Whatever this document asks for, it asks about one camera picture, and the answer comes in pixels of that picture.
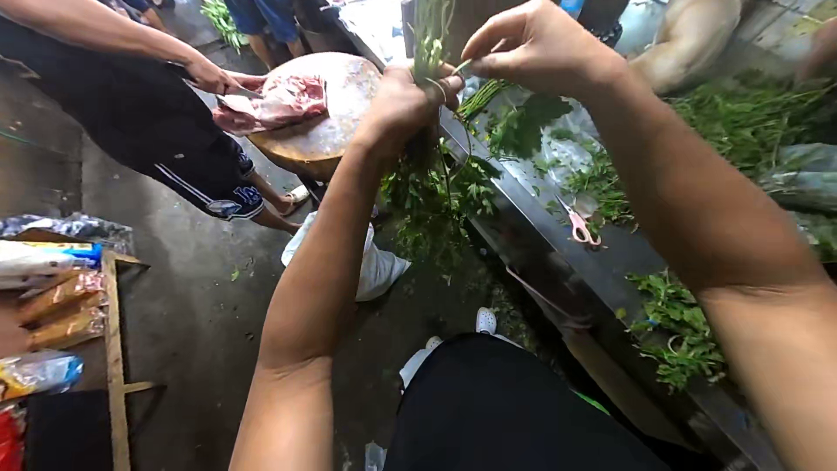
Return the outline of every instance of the knife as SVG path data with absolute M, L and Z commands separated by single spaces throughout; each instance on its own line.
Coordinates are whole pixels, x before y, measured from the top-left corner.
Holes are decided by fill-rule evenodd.
M 192 82 L 193 84 L 197 83 L 195 78 L 192 77 L 192 74 L 190 74 L 189 71 L 186 70 L 186 67 L 183 67 L 182 65 L 177 64 L 175 62 L 166 62 L 164 64 L 164 66 L 166 67 L 166 69 L 169 69 L 171 72 L 174 72 L 175 74 L 177 74 L 180 78 L 182 78 L 184 80 L 188 80 L 188 81 Z M 252 91 L 252 90 L 247 90 L 246 88 L 242 87 L 241 85 L 239 85 L 237 88 L 227 90 L 226 95 L 246 96 L 247 98 L 250 98 L 250 99 L 260 99 L 260 100 L 264 99 L 264 96 L 262 96 L 261 94 L 256 93 L 255 91 Z

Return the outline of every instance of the blue shorts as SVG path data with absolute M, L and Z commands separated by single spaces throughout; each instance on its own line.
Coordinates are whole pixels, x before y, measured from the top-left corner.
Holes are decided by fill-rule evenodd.
M 299 38 L 292 0 L 223 0 L 242 34 L 261 34 L 270 26 L 277 41 L 293 43 Z

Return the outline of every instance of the white sandal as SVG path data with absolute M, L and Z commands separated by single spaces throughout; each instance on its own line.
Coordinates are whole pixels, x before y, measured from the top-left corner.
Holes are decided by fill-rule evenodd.
M 308 188 L 305 185 L 300 185 L 294 189 L 292 189 L 285 197 L 290 198 L 290 208 L 288 208 L 284 213 L 281 215 L 283 216 L 290 216 L 294 213 L 294 211 L 298 210 L 303 203 L 305 203 L 306 199 L 311 196 L 311 193 L 308 192 Z
M 442 344 L 442 339 L 438 335 L 434 335 L 427 339 L 427 344 L 424 344 L 424 348 L 428 350 L 435 349 L 436 347 Z
M 494 335 L 497 332 L 497 317 L 490 309 L 480 308 L 476 312 L 476 331 L 488 335 Z

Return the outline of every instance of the wooden chopping board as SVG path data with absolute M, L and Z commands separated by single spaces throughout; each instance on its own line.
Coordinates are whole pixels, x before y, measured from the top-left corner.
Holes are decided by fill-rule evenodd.
M 326 82 L 327 116 L 256 132 L 248 139 L 276 165 L 321 182 L 329 181 L 369 109 L 381 73 L 363 57 L 321 52 L 289 60 L 269 73 L 273 74 L 322 77 Z

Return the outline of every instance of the pink scissors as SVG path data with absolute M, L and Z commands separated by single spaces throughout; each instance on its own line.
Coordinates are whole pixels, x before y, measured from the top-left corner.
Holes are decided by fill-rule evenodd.
M 567 206 L 567 203 L 564 203 L 564 200 L 560 196 L 555 194 L 555 197 L 558 198 L 558 203 L 561 203 L 561 206 L 564 207 L 564 210 L 567 211 L 567 215 L 570 217 L 570 223 L 573 224 L 573 239 L 576 242 L 590 244 L 591 246 L 601 245 L 601 237 L 597 236 L 596 240 L 594 240 L 593 236 L 590 235 L 590 229 L 587 228 L 587 221 L 579 213 L 575 212 L 573 208 Z

